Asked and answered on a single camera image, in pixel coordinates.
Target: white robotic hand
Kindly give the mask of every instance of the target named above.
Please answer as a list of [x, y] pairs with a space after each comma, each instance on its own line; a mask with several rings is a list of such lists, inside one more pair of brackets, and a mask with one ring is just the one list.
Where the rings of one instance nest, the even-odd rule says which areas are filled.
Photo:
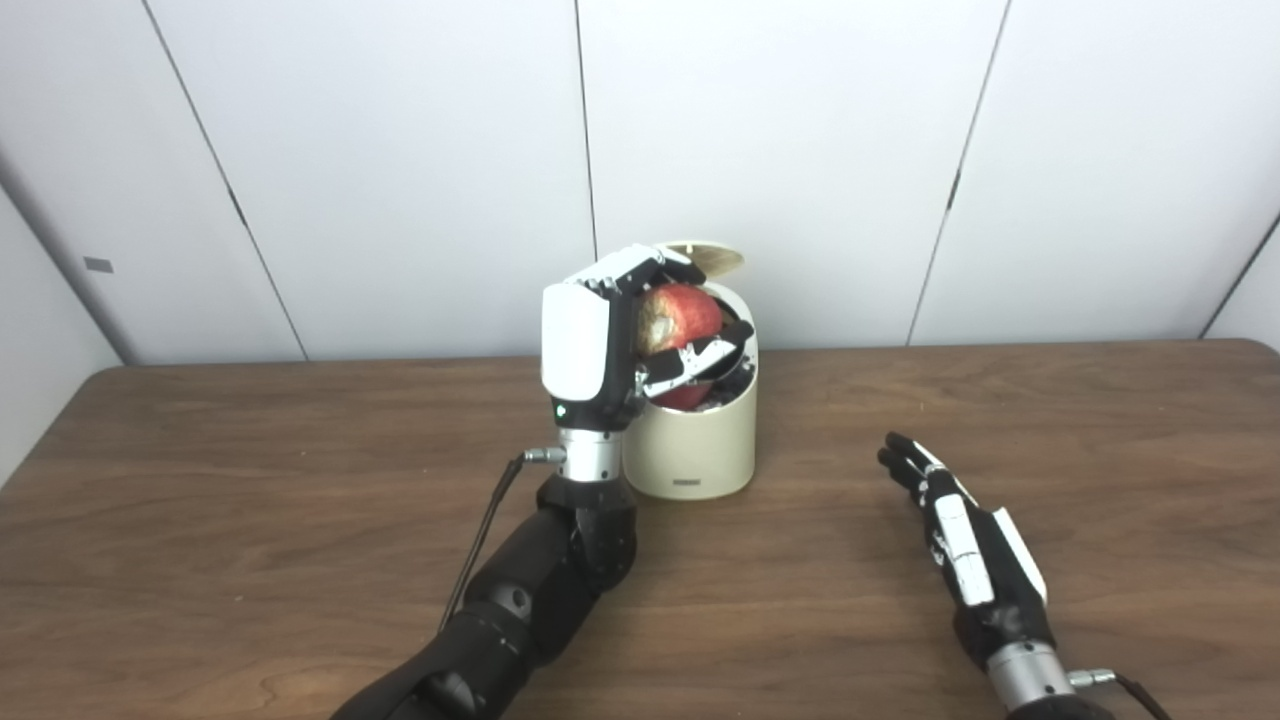
[[544, 290], [541, 373], [557, 425], [621, 432], [645, 397], [732, 370], [754, 333], [741, 320], [643, 363], [635, 354], [636, 299], [667, 282], [705, 279], [678, 252], [632, 245]]

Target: black cable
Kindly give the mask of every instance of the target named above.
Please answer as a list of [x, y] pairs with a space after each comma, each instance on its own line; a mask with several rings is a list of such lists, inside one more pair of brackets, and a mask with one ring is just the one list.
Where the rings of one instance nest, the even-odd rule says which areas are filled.
[[1129, 678], [1125, 678], [1119, 673], [1116, 673], [1116, 683], [1119, 683], [1120, 687], [1123, 687], [1124, 689], [1129, 691], [1129, 694], [1132, 694], [1134, 700], [1137, 700], [1143, 707], [1146, 707], [1147, 712], [1151, 712], [1152, 717], [1155, 717], [1156, 720], [1172, 720], [1172, 717], [1170, 717], [1169, 714], [1165, 712], [1164, 707], [1160, 707], [1160, 703], [1156, 702], [1156, 698], [1151, 697], [1151, 693], [1148, 693], [1147, 688], [1142, 687], [1142, 684], [1130, 680]]
[[493, 524], [493, 516], [498, 512], [498, 503], [502, 502], [503, 496], [507, 495], [507, 489], [511, 483], [520, 474], [520, 469], [525, 465], [525, 455], [520, 454], [515, 460], [507, 462], [507, 469], [498, 478], [498, 487], [493, 488], [493, 497], [489, 498], [489, 507], [484, 511], [484, 518], [480, 519], [480, 530], [476, 532], [476, 539], [471, 542], [471, 551], [467, 552], [467, 560], [462, 564], [462, 573], [458, 574], [458, 582], [453, 584], [453, 592], [449, 593], [449, 603], [444, 606], [444, 618], [440, 618], [440, 626], [436, 633], [444, 629], [444, 625], [449, 623], [453, 614], [458, 611], [458, 602], [462, 601], [462, 591], [467, 587], [467, 580], [471, 579], [471, 569], [475, 568], [476, 559], [480, 557], [480, 548], [484, 547], [484, 538], [489, 534], [489, 525]]

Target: apple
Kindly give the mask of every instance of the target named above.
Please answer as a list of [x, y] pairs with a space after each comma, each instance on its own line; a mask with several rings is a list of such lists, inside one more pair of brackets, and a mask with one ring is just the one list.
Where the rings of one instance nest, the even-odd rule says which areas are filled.
[[[691, 284], [660, 284], [640, 299], [636, 348], [640, 357], [684, 347], [691, 340], [716, 334], [723, 327], [716, 299]], [[653, 398], [654, 405], [692, 410], [707, 397], [710, 383], [677, 387]]]

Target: bin lid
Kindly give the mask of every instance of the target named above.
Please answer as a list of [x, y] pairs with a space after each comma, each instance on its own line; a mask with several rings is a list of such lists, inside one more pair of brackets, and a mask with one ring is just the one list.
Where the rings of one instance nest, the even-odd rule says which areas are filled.
[[677, 240], [659, 242], [659, 247], [675, 250], [689, 258], [708, 278], [714, 278], [736, 270], [745, 261], [742, 254], [723, 242], [709, 240]]

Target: robotic finger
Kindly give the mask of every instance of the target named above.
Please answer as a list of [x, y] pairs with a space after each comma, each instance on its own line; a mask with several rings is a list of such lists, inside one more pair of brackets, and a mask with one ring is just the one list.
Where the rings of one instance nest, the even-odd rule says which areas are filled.
[[717, 334], [650, 355], [644, 360], [641, 370], [645, 397], [658, 397], [694, 382], [723, 378], [741, 363], [746, 341], [753, 334], [755, 328], [751, 323], [735, 320]]

